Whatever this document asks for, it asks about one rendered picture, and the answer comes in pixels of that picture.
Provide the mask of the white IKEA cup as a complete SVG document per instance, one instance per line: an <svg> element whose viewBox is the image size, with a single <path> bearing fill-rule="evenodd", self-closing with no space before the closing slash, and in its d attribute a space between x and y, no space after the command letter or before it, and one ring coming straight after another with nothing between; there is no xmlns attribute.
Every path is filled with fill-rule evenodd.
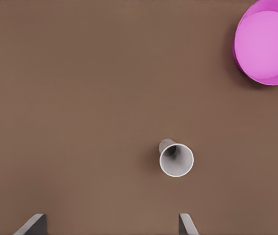
<svg viewBox="0 0 278 235"><path fill-rule="evenodd" d="M178 178L188 174L194 165L192 150L185 144L164 139L158 146L161 170L168 176Z"/></svg>

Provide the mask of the pink round tray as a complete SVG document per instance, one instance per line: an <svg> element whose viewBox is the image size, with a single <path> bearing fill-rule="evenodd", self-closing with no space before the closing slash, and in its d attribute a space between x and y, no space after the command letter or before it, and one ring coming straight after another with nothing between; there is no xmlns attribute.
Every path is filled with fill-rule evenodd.
<svg viewBox="0 0 278 235"><path fill-rule="evenodd" d="M248 8L237 25L232 53L250 79L278 86L278 0L258 0Z"/></svg>

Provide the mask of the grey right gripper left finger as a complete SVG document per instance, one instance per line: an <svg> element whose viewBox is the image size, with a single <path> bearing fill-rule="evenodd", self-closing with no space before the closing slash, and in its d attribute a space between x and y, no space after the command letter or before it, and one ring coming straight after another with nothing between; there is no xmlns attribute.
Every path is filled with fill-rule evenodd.
<svg viewBox="0 0 278 235"><path fill-rule="evenodd" d="M47 235L46 214L38 213L33 215L12 235Z"/></svg>

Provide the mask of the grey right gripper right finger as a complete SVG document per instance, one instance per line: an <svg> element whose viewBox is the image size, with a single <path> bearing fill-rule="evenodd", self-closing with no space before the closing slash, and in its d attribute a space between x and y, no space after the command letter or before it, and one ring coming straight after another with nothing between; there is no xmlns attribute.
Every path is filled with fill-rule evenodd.
<svg viewBox="0 0 278 235"><path fill-rule="evenodd" d="M179 214L179 235L199 235L199 232L188 213Z"/></svg>

